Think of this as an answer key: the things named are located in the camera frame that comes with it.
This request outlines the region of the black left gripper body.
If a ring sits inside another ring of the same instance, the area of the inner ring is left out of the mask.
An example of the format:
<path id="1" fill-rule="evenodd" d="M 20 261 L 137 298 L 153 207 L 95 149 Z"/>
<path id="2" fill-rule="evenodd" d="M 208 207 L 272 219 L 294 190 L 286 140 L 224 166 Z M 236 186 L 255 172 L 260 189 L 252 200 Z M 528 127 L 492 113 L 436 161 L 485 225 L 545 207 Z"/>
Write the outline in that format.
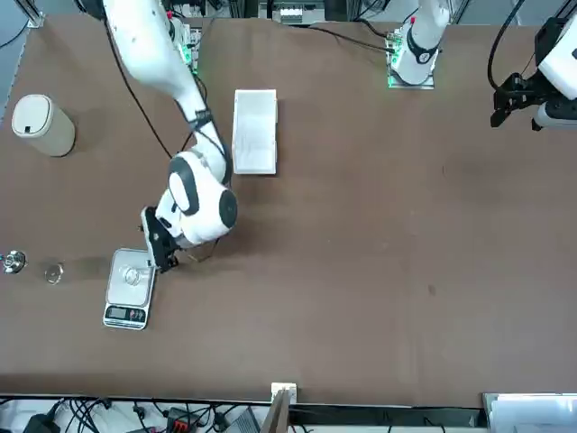
<path id="1" fill-rule="evenodd" d="M 513 84 L 512 102 L 515 108 L 540 105 L 548 98 L 548 80 L 543 74 L 533 74 L 529 78 L 515 74 Z"/>

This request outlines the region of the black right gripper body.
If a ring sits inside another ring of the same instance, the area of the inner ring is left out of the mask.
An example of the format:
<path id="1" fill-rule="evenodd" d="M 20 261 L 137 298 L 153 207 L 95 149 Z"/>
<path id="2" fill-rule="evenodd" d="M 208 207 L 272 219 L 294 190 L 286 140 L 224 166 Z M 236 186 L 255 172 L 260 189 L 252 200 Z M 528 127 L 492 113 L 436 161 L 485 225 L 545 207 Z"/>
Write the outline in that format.
<path id="1" fill-rule="evenodd" d="M 151 219 L 151 251 L 155 262 L 170 262 L 177 245 L 164 225 L 156 218 Z"/>

